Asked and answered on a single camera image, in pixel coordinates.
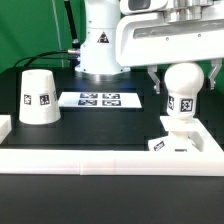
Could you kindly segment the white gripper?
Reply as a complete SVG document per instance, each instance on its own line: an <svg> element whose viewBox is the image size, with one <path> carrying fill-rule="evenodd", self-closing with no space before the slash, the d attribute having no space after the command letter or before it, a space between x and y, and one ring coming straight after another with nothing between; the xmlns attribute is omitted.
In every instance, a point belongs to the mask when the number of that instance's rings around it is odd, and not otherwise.
<svg viewBox="0 0 224 224"><path fill-rule="evenodd" d="M159 64L211 60L210 89L224 58L224 6L202 10L196 21L166 23L163 13L125 16L116 31L116 60L121 66L147 66L154 89L160 93Z"/></svg>

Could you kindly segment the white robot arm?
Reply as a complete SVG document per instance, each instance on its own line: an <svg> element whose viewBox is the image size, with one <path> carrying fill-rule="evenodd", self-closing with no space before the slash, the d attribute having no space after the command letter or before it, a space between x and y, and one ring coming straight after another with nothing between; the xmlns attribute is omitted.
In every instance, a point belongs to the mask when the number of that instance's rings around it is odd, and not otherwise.
<svg viewBox="0 0 224 224"><path fill-rule="evenodd" d="M224 60L224 0L84 0L86 39L76 71L94 80L145 66L209 60L209 86Z"/></svg>

